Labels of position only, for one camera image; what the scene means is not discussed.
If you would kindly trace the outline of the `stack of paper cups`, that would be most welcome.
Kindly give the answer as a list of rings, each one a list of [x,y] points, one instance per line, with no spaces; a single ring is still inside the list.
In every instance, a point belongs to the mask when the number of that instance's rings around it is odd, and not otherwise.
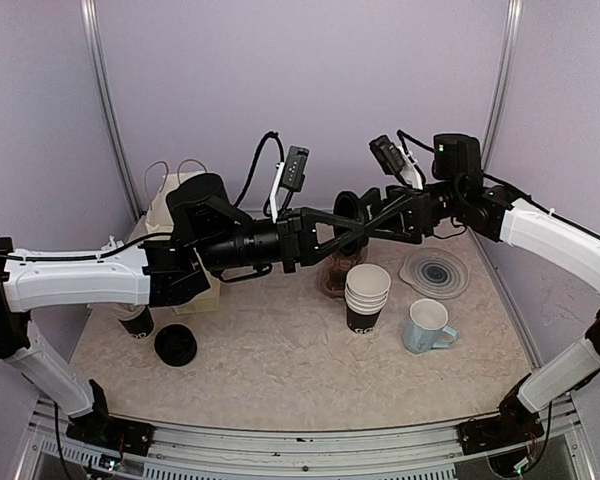
[[[360,264],[346,276],[345,304],[347,327],[356,334],[370,333],[387,303],[391,277],[382,267]]]

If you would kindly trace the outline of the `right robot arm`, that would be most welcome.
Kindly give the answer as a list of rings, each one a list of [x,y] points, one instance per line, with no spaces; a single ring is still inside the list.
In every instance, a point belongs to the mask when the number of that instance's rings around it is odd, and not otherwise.
[[[433,182],[410,156],[382,135],[369,148],[383,172],[397,180],[372,194],[369,237],[419,244],[450,218],[494,242],[531,252],[591,286],[600,295],[600,235],[551,210],[481,167],[480,143],[465,134],[438,134],[430,152]],[[600,309],[585,334],[548,364],[521,380],[503,399],[491,426],[503,444],[515,442],[531,416],[600,371]]]

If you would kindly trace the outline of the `black plastic cup lid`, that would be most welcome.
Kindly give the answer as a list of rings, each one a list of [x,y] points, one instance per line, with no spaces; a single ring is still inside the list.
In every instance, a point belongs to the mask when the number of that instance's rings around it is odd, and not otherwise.
[[[338,194],[334,202],[333,213],[337,216],[362,223],[366,223],[369,219],[367,208],[364,206],[361,199],[352,191],[343,191]],[[355,241],[342,246],[339,249],[339,253],[345,257],[357,256],[368,243],[369,239],[366,236],[362,236]]]

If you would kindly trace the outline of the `stack of black lids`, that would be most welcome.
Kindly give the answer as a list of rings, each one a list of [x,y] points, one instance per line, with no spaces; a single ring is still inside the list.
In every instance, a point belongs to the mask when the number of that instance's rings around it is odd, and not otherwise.
[[[162,328],[154,339],[154,350],[168,366],[183,367],[197,354],[197,341],[193,332],[183,324]]]

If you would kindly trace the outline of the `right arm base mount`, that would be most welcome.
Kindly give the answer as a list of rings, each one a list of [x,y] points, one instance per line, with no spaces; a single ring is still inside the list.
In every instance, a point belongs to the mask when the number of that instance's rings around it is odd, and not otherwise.
[[[464,455],[504,448],[544,435],[539,414],[529,411],[517,398],[524,380],[504,396],[495,415],[470,419],[456,427]]]

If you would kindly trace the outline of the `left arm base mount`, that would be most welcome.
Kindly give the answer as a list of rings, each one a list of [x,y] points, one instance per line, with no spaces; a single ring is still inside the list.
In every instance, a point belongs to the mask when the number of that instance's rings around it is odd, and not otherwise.
[[[94,399],[91,411],[69,417],[67,436],[86,444],[146,457],[155,427],[149,423],[112,416],[102,387],[93,379],[89,385]]]

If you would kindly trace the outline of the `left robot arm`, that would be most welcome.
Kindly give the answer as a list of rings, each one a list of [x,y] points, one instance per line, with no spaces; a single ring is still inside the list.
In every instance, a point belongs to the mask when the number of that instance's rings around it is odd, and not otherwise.
[[[0,360],[11,363],[56,402],[73,426],[101,445],[120,434],[103,389],[83,380],[47,346],[31,313],[44,307],[121,304],[146,310],[186,303],[211,278],[240,269],[243,279],[312,266],[367,236],[361,205],[351,214],[303,207],[256,219],[228,200],[220,176],[203,173],[166,199],[167,233],[148,234],[98,251],[34,253],[0,238]]]

